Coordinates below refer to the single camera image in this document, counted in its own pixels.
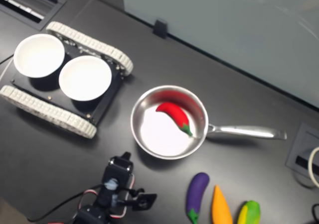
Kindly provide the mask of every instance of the green and yellow toy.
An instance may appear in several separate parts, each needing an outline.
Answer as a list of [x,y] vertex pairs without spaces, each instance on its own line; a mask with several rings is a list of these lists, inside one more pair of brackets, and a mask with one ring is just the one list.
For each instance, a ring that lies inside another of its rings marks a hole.
[[255,201],[248,201],[240,211],[237,224],[259,224],[260,207]]

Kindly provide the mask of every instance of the frosted glass partition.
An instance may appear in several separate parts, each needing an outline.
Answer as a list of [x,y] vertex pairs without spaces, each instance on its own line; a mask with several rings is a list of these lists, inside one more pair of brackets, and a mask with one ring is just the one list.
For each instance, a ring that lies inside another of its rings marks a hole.
[[319,0],[124,0],[180,39],[319,107]]

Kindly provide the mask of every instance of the toy carrot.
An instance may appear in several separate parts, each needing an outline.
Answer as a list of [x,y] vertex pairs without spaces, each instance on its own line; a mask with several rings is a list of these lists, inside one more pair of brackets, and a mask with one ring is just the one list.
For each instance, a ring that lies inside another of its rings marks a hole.
[[233,224],[224,195],[217,185],[214,190],[211,212],[214,224]]
[[179,106],[170,102],[165,102],[160,104],[157,107],[156,111],[168,114],[174,120],[181,131],[187,133],[189,136],[193,135],[189,129],[189,120],[187,118],[187,115]]

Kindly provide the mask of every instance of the dark gray table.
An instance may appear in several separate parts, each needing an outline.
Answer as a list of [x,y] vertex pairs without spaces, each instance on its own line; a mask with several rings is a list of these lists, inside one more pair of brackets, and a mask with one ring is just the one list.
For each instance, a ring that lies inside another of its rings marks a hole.
[[[37,217],[98,184],[108,159],[129,151],[135,164],[135,187],[144,187],[159,197],[150,211],[129,212],[121,223],[189,223],[184,213],[185,193],[193,175],[201,171],[209,174],[210,184],[198,223],[211,223],[216,184],[233,215],[243,201],[253,199],[261,205],[261,224],[311,223],[310,208],[318,202],[319,193],[300,186],[285,161],[301,122],[319,129],[317,112],[174,40],[154,36],[150,28],[99,1],[90,0],[71,18],[68,10],[75,9],[68,1],[69,7],[55,19],[123,50],[135,64],[133,74],[120,89],[93,140],[70,136],[0,99],[2,197],[26,216]],[[13,73],[10,67],[0,86]],[[143,92],[165,84],[183,86],[197,94],[213,124],[282,128],[289,138],[284,142],[211,139],[188,158],[154,159],[136,145],[130,113]],[[75,208],[76,202],[72,202],[47,220],[66,220]]]

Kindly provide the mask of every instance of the black cable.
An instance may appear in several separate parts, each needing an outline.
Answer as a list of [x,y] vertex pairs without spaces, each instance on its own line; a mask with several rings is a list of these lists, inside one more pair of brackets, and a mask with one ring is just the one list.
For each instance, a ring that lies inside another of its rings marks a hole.
[[[89,188],[89,189],[98,189],[98,188],[100,188],[101,186],[102,186],[102,184],[99,184],[99,185],[96,185],[96,186],[94,186],[94,187],[92,187],[92,188]],[[50,215],[51,213],[53,213],[54,211],[56,211],[57,209],[59,209],[61,206],[65,205],[65,204],[68,203],[69,201],[71,201],[71,200],[73,200],[73,199],[75,199],[75,198],[81,196],[81,195],[83,194],[83,192],[78,193],[78,194],[76,194],[76,195],[74,195],[74,196],[68,198],[67,200],[61,202],[59,205],[57,205],[56,207],[54,207],[53,209],[51,209],[50,211],[48,211],[46,214],[44,214],[44,215],[41,216],[40,218],[36,218],[36,219],[29,219],[29,218],[27,218],[28,222],[30,222],[30,223],[35,223],[35,222],[38,222],[38,221],[40,221],[40,220],[46,218],[48,215]]]
[[318,218],[317,218],[317,216],[316,216],[315,208],[318,207],[318,206],[319,206],[319,203],[314,204],[313,207],[311,208],[313,217],[314,217],[314,219],[315,219],[315,221],[316,221],[317,224],[319,224],[319,220],[318,220]]
[[13,56],[13,54],[10,55],[9,57],[5,58],[3,61],[0,62],[0,65],[3,64],[4,62],[6,62],[8,59],[10,59],[12,56]]

